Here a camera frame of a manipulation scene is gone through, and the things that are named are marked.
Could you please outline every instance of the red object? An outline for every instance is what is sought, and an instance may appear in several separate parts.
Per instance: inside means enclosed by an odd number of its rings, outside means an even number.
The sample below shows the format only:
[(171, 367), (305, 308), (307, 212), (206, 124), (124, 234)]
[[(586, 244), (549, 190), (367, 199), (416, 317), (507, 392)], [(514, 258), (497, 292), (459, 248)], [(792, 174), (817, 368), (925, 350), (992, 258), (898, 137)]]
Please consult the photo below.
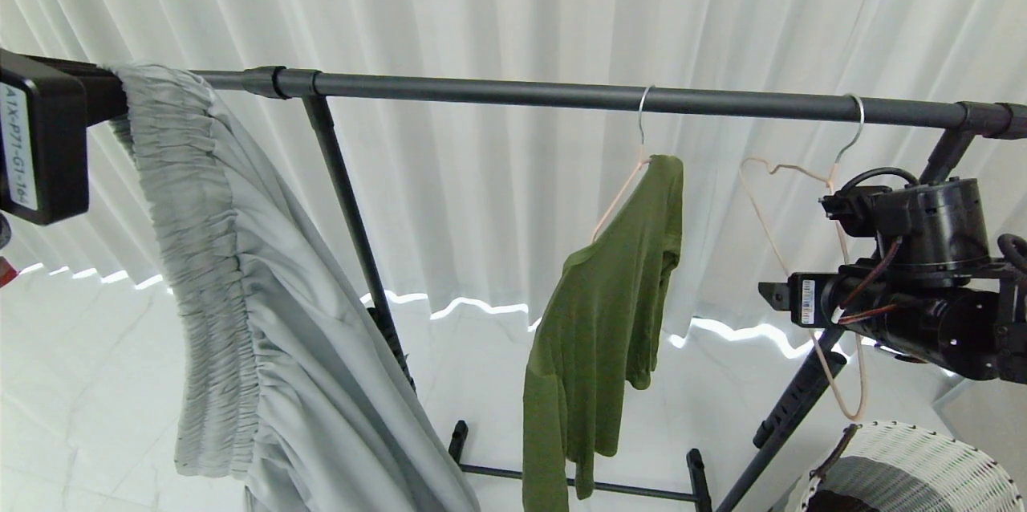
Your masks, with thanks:
[(17, 270), (7, 263), (7, 259), (0, 257), (0, 286), (9, 284), (17, 277)]

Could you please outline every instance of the white marble floor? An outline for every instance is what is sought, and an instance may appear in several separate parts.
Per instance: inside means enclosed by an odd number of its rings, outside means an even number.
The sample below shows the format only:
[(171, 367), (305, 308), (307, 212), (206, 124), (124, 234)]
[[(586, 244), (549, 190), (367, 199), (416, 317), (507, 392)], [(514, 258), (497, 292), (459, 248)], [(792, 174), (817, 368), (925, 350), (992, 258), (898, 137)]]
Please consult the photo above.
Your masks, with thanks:
[[(395, 305), (418, 394), (448, 442), (465, 420), (464, 461), (519, 468), (521, 387), (531, 345), (524, 314), (488, 315), (460, 305), (428, 319), (424, 301)], [(186, 478), (172, 463), (183, 389), (184, 347), (164, 284), (72, 278), (47, 271), (0, 291), (3, 511), (179, 512), (240, 510), (231, 479)], [(931, 409), (953, 380), (868, 350), (869, 418), (944, 431)], [(685, 454), (702, 451), (714, 502), (749, 458), (759, 422), (800, 359), (767, 338), (726, 341), (693, 326), (682, 347), (664, 344), (649, 390), (629, 388), (620, 452), (599, 458), (600, 481), (688, 490)], [(840, 384), (857, 395), (857, 370)], [(838, 438), (846, 421), (830, 395), (782, 450), (740, 510), (769, 507)], [(485, 511), (520, 510), (520, 483), (470, 476)], [(597, 493), (572, 510), (692, 510), (689, 504)]]

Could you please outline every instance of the white label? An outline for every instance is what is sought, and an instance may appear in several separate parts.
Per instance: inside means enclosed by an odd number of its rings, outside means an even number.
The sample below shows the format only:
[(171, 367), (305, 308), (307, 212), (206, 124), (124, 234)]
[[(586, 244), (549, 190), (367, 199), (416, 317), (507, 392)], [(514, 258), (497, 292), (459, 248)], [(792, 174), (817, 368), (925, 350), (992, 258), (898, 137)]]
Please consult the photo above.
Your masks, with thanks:
[(10, 200), (38, 211), (36, 171), (32, 167), (32, 139), (29, 135), (29, 105), (22, 89), (4, 84), (0, 90), (0, 128), (3, 130), (4, 167), (7, 168)]
[(802, 279), (802, 318), (799, 321), (804, 326), (813, 325), (813, 297), (816, 292), (816, 282), (813, 279)]

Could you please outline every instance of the clothing rack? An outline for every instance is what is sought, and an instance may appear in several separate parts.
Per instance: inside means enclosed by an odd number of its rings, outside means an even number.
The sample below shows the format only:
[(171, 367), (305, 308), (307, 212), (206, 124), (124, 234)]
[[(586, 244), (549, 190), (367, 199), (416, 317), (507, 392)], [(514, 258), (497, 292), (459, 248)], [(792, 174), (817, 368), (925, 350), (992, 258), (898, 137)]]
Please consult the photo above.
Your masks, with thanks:
[[(783, 118), (783, 120), (819, 120), (907, 125), (945, 129), (927, 160), (921, 180), (940, 181), (948, 176), (975, 135), (988, 139), (1027, 139), (1027, 106), (1010, 103), (933, 103), (906, 102), (897, 99), (862, 97), (861, 105), (850, 95), (781, 94), (733, 90), (701, 90), (599, 84), (522, 82), (401, 76), (355, 76), (324, 73), (310, 69), (281, 66), (257, 67), (244, 71), (194, 71), (214, 88), (245, 90), (271, 99), (302, 99), (321, 152), (331, 172), (332, 183), (342, 205), (350, 234), (356, 246), (365, 278), (371, 291), (379, 329), (387, 338), (396, 360), (406, 370), (402, 347), (388, 311), (367, 231), (360, 219), (355, 194), (346, 171), (327, 96), (390, 99), (404, 102), (480, 103), (562, 109), (599, 109), (639, 111), (643, 95), (645, 111), (692, 115), (747, 116)], [(826, 329), (821, 347), (830, 350), (843, 329)], [(827, 379), (815, 352), (810, 351), (803, 366), (785, 390), (766, 421), (760, 424), (753, 439), (758, 452), (735, 481), (717, 512), (730, 512), (756, 483), (763, 469), (784, 446), (806, 413), (827, 390)], [(843, 355), (831, 354), (834, 376), (845, 365)], [(488, 468), (460, 462), (468, 428), (459, 421), (450, 442), (451, 457), (465, 473), (520, 479), (515, 470)], [(699, 512), (711, 512), (706, 471), (698, 450), (687, 457), (694, 494), (674, 493), (639, 486), (597, 482), (596, 489), (693, 502)], [(567, 480), (573, 485), (573, 479)]]

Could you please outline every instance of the pink clothes hanger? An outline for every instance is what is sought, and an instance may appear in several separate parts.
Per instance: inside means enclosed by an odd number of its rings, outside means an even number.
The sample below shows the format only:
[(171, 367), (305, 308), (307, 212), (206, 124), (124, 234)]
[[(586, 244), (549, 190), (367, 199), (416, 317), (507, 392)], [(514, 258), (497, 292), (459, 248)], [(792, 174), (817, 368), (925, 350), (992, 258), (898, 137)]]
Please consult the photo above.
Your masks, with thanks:
[(638, 164), (635, 165), (635, 169), (632, 171), (632, 174), (627, 175), (627, 181), (624, 181), (624, 186), (620, 187), (620, 191), (618, 191), (617, 196), (613, 197), (613, 202), (611, 202), (610, 207), (606, 209), (606, 212), (603, 213), (603, 219), (599, 220), (599, 223), (596, 224), (596, 228), (592, 233), (592, 241), (595, 241), (596, 238), (599, 237), (599, 230), (602, 230), (603, 224), (606, 223), (606, 220), (609, 220), (610, 213), (613, 212), (613, 207), (616, 207), (618, 202), (620, 202), (620, 197), (622, 197), (624, 191), (627, 190), (627, 187), (631, 186), (632, 181), (635, 180), (635, 175), (637, 175), (639, 171), (642, 171), (642, 167), (649, 164), (649, 158), (645, 156), (645, 128), (642, 127), (642, 110), (645, 109), (645, 97), (649, 94), (649, 89), (653, 86), (655, 85), (650, 84), (645, 87), (645, 91), (642, 92), (642, 102), (639, 102), (639, 135), (642, 136), (642, 143), (639, 145)]

